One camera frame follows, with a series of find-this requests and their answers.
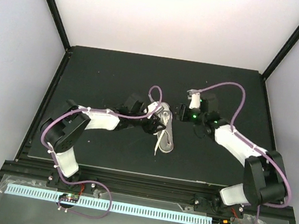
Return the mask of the grey canvas sneaker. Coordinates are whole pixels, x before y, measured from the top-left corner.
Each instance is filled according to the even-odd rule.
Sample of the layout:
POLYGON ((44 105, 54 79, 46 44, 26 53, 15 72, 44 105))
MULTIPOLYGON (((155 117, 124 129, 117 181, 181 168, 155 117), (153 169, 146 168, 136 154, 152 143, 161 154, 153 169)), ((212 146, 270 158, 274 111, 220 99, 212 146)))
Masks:
POLYGON ((167 128, 165 129, 165 133, 162 137, 160 147, 158 150, 160 150, 163 153, 170 153, 173 148, 174 148, 174 143, 173 143, 173 130, 172 130, 172 121, 173 121, 173 115, 170 110, 170 107, 167 103, 162 102, 163 110, 159 113, 157 113, 157 116, 161 119, 162 121, 162 115, 163 113, 169 113, 170 114, 170 119, 167 125, 167 128))

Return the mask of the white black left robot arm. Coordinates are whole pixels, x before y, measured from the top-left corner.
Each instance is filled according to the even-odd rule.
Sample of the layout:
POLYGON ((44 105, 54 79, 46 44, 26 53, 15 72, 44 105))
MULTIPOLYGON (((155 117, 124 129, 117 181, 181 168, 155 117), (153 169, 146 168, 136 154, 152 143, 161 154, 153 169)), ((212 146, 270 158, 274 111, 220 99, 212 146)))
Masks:
POLYGON ((66 189, 79 186, 80 176, 74 146, 87 130, 118 131, 140 126, 144 132, 157 136, 155 151, 164 151, 166 130, 171 122, 167 103, 151 101, 149 105, 132 95, 112 109, 93 109, 68 100, 40 126, 41 143, 54 157, 55 167, 62 173, 60 181, 66 189))

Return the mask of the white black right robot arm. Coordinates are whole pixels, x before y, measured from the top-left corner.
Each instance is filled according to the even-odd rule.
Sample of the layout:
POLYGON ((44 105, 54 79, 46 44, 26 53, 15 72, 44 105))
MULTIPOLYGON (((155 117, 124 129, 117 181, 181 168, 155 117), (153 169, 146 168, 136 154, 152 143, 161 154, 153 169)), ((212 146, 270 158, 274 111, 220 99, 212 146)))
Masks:
POLYGON ((212 199, 212 210, 222 215, 235 205, 276 207, 276 201, 288 201, 291 189, 279 152, 260 148, 223 119, 214 94, 202 95, 194 89, 187 93, 189 103, 176 107, 176 118, 192 123, 203 137, 225 148, 243 167, 242 183, 221 189, 212 199))

